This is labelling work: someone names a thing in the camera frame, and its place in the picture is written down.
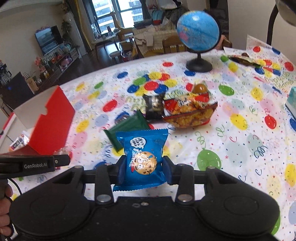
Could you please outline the person's left hand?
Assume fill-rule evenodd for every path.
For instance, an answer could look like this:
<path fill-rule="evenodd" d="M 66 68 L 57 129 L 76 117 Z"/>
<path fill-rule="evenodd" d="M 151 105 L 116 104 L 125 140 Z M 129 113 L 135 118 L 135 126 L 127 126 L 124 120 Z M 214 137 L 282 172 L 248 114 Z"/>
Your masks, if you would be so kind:
<path fill-rule="evenodd" d="M 9 227 L 10 225 L 10 217 L 9 210 L 11 206 L 10 197 L 13 195 L 13 190 L 10 185 L 6 186 L 5 195 L 1 200 L 1 211 L 0 211 L 0 227 L 1 227 L 1 235 L 9 237 L 12 234 L 12 229 Z"/>

